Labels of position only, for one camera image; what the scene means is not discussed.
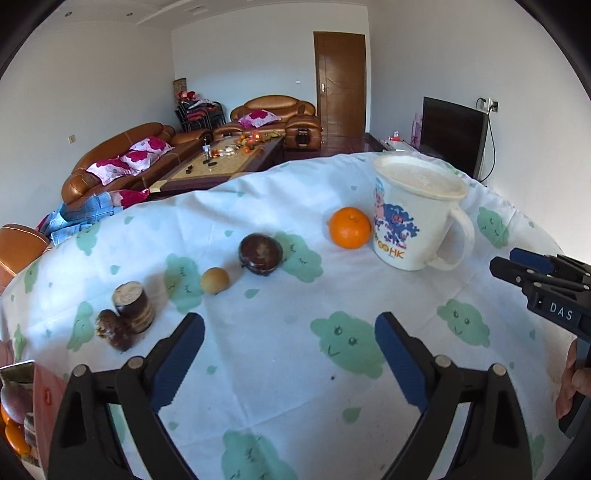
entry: white mug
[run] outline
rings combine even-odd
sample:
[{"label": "white mug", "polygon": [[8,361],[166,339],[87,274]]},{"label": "white mug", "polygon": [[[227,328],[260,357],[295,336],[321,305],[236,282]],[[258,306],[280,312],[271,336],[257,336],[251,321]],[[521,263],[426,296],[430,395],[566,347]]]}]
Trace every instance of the white mug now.
[{"label": "white mug", "polygon": [[[374,250],[386,263],[402,270],[427,265],[456,268],[474,247],[474,225],[460,208],[466,184],[448,168],[408,153],[381,155],[376,170]],[[447,262],[437,251],[453,219],[465,235],[463,252]]]}]

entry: wooden coffee table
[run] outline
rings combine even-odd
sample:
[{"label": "wooden coffee table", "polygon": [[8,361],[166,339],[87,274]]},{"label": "wooden coffee table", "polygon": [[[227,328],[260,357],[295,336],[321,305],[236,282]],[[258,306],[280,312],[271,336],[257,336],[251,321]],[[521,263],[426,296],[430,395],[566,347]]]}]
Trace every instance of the wooden coffee table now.
[{"label": "wooden coffee table", "polygon": [[[203,152],[189,158],[150,187],[150,198],[170,197],[193,190],[209,190],[233,177],[268,170],[283,162],[284,136],[261,143],[250,153],[242,149],[236,155],[215,158],[217,165],[203,164]],[[224,137],[212,144],[212,149],[233,145],[236,137]]]}]

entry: tiled floor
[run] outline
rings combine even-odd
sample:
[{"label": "tiled floor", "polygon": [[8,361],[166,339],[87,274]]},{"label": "tiled floor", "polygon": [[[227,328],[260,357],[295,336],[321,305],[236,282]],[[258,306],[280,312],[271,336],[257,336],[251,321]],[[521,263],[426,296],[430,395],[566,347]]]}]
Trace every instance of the tiled floor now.
[{"label": "tiled floor", "polygon": [[378,152],[382,147],[373,137],[323,137],[320,151],[285,151],[285,161],[332,157],[339,153]]}]

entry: finger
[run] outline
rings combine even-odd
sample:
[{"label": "finger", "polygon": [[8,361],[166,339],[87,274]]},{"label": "finger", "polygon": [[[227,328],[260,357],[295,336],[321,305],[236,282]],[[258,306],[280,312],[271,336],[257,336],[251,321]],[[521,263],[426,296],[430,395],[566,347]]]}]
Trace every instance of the finger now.
[{"label": "finger", "polygon": [[591,397],[591,368],[581,368],[573,375],[574,388],[586,397]]},{"label": "finger", "polygon": [[560,420],[568,412],[570,412],[572,407],[573,401],[569,398],[566,398],[566,396],[561,393],[556,399],[556,419]]},{"label": "finger", "polygon": [[560,386],[560,393],[562,393],[566,398],[573,398],[574,394],[577,393],[577,390],[573,386],[573,375],[574,375],[574,368],[567,368],[562,373],[561,378],[561,386]]},{"label": "finger", "polygon": [[577,361],[577,339],[570,344],[569,353],[566,356],[566,368],[571,368]]}]

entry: pink floral cushion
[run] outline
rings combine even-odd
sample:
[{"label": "pink floral cushion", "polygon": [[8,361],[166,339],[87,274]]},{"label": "pink floral cushion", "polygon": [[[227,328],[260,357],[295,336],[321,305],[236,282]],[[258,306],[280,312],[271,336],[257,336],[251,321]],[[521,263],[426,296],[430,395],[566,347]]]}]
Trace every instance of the pink floral cushion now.
[{"label": "pink floral cushion", "polygon": [[98,161],[88,167],[86,171],[96,175],[103,185],[108,185],[120,177],[134,174],[129,165],[123,163],[120,158]]},{"label": "pink floral cushion", "polygon": [[141,192],[136,192],[135,190],[115,190],[114,192],[109,192],[109,195],[111,196],[111,202],[113,202],[114,207],[129,208],[148,198],[150,191],[148,189],[144,189]]},{"label": "pink floral cushion", "polygon": [[272,112],[268,112],[267,110],[254,110],[238,120],[238,123],[244,128],[260,128],[263,125],[277,122],[279,120],[281,120],[281,117],[276,116],[276,114]]},{"label": "pink floral cushion", "polygon": [[121,157],[121,161],[127,164],[128,168],[134,171],[134,174],[138,174],[141,171],[148,170],[161,156],[159,153],[146,150],[130,150]]},{"label": "pink floral cushion", "polygon": [[138,150],[145,152],[157,153],[158,155],[164,155],[166,152],[171,151],[173,148],[168,145],[164,140],[158,137],[148,137],[132,145],[130,150]]}]

